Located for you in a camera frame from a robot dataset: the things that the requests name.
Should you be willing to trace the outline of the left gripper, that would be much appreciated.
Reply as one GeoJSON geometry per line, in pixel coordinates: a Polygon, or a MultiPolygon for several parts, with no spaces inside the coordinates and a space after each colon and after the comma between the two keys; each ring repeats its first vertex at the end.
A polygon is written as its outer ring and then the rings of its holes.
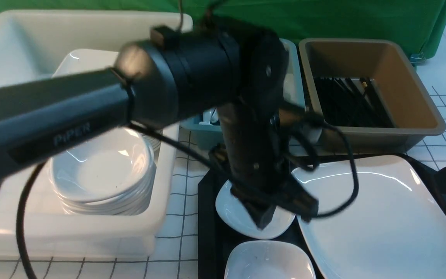
{"type": "MultiPolygon", "coordinates": [[[[304,222],[317,217],[319,201],[294,178],[287,178],[280,157],[284,144],[273,125],[281,102],[246,104],[229,102],[218,106],[217,113],[232,175],[245,183],[235,183],[234,194],[262,191],[274,194],[288,210],[304,222]]],[[[243,207],[259,230],[271,222],[276,205],[243,201],[243,207]]]]}

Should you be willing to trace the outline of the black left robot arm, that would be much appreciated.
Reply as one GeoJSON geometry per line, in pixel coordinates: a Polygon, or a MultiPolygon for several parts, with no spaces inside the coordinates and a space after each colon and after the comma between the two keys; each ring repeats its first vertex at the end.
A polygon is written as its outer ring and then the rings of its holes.
{"type": "Polygon", "coordinates": [[[270,120],[283,102],[288,51],[273,30],[207,17],[125,44],[112,67],[0,87],[0,187],[9,176],[115,127],[160,130],[218,108],[232,168],[269,167],[270,120]]]}

